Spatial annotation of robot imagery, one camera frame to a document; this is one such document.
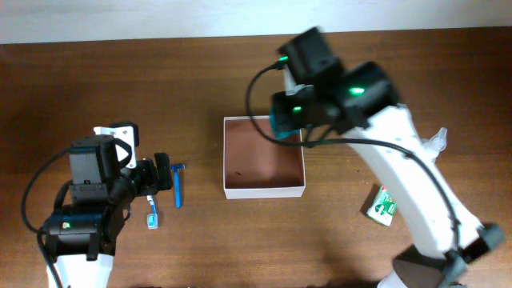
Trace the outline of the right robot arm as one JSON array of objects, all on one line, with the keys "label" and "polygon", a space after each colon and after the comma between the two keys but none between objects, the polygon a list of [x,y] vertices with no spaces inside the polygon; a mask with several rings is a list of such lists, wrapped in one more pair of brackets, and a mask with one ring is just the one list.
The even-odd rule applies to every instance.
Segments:
[{"label": "right robot arm", "polygon": [[393,260],[383,287],[455,287],[469,264],[504,240],[457,199],[418,136],[409,110],[374,62],[347,70],[312,28],[279,49],[297,87],[273,97],[277,132],[328,126],[353,148],[389,191],[412,245]]}]

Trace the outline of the blue disposable razor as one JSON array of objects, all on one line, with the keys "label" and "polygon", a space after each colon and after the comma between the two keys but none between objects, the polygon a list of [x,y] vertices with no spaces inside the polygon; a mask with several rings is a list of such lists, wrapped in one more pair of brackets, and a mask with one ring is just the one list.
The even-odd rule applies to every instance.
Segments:
[{"label": "blue disposable razor", "polygon": [[181,180],[180,180],[180,170],[183,170],[185,168],[185,165],[180,164],[173,164],[170,166],[170,169],[173,172],[174,176],[174,197],[175,197],[175,206],[177,208],[182,207],[182,189],[181,189]]}]

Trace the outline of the blue mouthwash bottle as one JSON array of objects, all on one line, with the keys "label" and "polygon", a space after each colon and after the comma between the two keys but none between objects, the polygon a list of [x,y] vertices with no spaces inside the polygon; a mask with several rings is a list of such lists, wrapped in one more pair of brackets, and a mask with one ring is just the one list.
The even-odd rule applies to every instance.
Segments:
[{"label": "blue mouthwash bottle", "polygon": [[292,135],[300,134],[300,129],[290,128],[288,124],[282,123],[282,119],[276,114],[275,108],[270,108],[269,116],[270,128],[275,139],[285,140]]}]

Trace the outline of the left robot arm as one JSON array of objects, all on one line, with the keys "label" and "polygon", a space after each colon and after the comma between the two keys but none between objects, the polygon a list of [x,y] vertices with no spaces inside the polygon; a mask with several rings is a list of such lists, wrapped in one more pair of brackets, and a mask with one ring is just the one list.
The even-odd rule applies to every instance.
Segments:
[{"label": "left robot arm", "polygon": [[165,153],[136,158],[138,125],[97,126],[67,150],[71,179],[37,234],[50,287],[105,287],[131,203],[173,186]]}]

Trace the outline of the green white soap box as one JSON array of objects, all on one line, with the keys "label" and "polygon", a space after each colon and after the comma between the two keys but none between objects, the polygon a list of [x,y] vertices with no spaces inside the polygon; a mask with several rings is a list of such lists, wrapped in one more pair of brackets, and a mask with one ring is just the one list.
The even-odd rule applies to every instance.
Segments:
[{"label": "green white soap box", "polygon": [[383,226],[390,226],[397,204],[390,196],[385,186],[380,186],[378,192],[366,212],[366,216]]}]

